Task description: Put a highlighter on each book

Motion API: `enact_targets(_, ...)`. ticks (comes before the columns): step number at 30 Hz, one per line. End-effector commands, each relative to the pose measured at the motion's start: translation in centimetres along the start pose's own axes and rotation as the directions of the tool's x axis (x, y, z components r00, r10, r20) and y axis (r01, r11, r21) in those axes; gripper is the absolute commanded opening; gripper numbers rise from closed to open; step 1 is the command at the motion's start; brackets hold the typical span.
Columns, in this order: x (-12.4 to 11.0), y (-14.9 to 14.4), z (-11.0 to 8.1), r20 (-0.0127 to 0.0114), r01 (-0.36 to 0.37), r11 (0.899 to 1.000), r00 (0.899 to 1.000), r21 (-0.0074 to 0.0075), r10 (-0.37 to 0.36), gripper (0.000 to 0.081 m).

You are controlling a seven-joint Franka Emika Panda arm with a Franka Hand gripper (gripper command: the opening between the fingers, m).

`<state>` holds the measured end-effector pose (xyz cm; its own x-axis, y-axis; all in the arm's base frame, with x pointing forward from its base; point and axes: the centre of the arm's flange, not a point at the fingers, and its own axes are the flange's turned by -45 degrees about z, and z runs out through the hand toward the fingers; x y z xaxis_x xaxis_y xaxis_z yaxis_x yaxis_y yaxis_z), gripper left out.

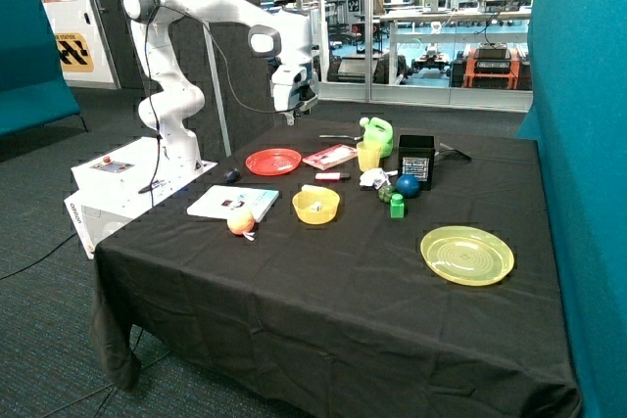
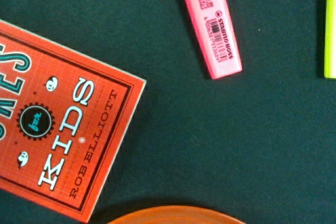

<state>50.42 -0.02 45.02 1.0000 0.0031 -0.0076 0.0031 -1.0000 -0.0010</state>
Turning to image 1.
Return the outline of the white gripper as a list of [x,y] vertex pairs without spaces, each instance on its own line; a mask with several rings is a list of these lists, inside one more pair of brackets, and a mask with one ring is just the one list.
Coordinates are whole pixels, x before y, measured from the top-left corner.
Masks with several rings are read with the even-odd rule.
[[285,114],[288,125],[295,123],[295,117],[308,116],[317,104],[318,76],[311,64],[280,65],[270,82],[274,110]]

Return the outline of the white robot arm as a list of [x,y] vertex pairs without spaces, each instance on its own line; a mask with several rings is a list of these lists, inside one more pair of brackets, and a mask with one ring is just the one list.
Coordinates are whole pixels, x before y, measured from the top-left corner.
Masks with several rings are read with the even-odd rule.
[[292,119],[317,102],[313,36],[308,16],[282,9],[269,13],[246,0],[122,0],[130,19],[137,55],[146,75],[162,90],[139,105],[139,115],[161,137],[160,161],[170,168],[194,170],[201,164],[197,137],[186,118],[205,105],[205,96],[181,71],[169,37],[169,25],[183,17],[206,23],[241,23],[249,28],[255,56],[274,58],[271,95],[277,112]]

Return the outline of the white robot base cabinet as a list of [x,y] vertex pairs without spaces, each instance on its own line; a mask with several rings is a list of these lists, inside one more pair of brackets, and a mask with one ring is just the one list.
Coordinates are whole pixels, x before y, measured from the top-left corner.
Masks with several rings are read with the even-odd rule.
[[[72,168],[77,191],[65,199],[66,209],[88,258],[98,243],[215,167],[200,160],[176,167],[158,150],[155,138],[141,137]],[[166,184],[138,191],[153,181]]]

